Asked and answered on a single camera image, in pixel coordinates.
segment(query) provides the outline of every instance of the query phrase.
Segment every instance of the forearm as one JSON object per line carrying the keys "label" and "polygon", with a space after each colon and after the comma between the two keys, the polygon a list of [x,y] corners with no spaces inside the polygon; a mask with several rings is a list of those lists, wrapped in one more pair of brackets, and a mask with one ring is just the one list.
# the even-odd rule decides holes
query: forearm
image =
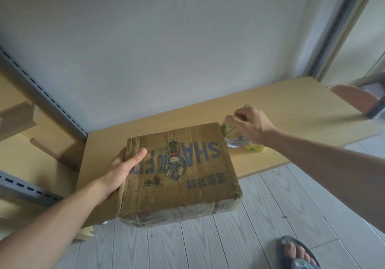
{"label": "forearm", "polygon": [[0,242],[0,268],[53,268],[103,199],[94,181]]}
{"label": "forearm", "polygon": [[385,232],[385,159],[287,135],[270,136],[281,153],[346,206]]}

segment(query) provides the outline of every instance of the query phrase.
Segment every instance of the slipper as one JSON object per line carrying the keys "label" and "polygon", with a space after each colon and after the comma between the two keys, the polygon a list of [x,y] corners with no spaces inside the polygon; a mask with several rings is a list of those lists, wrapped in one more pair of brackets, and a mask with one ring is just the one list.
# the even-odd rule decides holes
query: slipper
{"label": "slipper", "polygon": [[[305,252],[308,253],[311,258],[313,258],[313,260],[315,261],[317,266],[311,265],[309,262],[307,262],[303,259],[300,259],[300,258],[291,259],[291,258],[285,257],[285,255],[283,253],[283,248],[285,247],[285,244],[287,242],[291,242],[291,243],[295,244],[296,246],[303,247],[305,249]],[[302,269],[302,268],[303,269],[320,269],[321,268],[320,263],[317,261],[317,259],[313,255],[313,253],[303,243],[301,243],[296,238],[290,237],[289,235],[286,235],[283,238],[281,238],[281,243],[280,243],[278,250],[279,250],[279,255],[281,256],[281,260],[282,260],[282,269],[298,269],[298,268],[300,268],[300,269]]]}

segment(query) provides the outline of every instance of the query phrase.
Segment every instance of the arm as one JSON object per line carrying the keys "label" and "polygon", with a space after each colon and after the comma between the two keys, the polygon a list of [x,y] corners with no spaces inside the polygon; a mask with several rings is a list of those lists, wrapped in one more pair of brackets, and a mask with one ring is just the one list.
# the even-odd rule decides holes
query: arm
{"label": "arm", "polygon": [[126,149],[113,159],[107,173],[40,214],[0,242],[0,268],[53,268],[89,214],[127,177],[146,155],[142,148],[124,162]]}
{"label": "arm", "polygon": [[301,139],[278,130],[253,107],[227,116],[255,142],[281,153],[362,218],[385,232],[385,159]]}

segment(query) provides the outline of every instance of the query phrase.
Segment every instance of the white wall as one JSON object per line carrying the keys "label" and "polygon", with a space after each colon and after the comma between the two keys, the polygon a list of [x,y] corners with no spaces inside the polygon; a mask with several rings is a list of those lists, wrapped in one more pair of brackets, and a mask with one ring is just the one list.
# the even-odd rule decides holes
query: white wall
{"label": "white wall", "polygon": [[369,0],[330,65],[322,84],[335,85],[362,78],[384,53],[385,0]]}
{"label": "white wall", "polygon": [[94,130],[301,74],[337,1],[0,0],[0,43]]}

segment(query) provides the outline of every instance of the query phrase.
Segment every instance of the person's left hand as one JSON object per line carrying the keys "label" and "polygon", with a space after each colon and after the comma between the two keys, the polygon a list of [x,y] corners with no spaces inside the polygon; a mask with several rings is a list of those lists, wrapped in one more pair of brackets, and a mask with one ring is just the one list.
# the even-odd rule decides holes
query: person's left hand
{"label": "person's left hand", "polygon": [[130,170],[135,165],[140,163],[146,156],[147,150],[145,148],[141,148],[138,153],[134,154],[134,156],[127,161],[124,161],[125,154],[126,147],[124,147],[108,165],[107,173],[97,179],[104,194],[104,197],[99,204],[102,203],[113,191],[119,188],[119,186],[127,178]]}

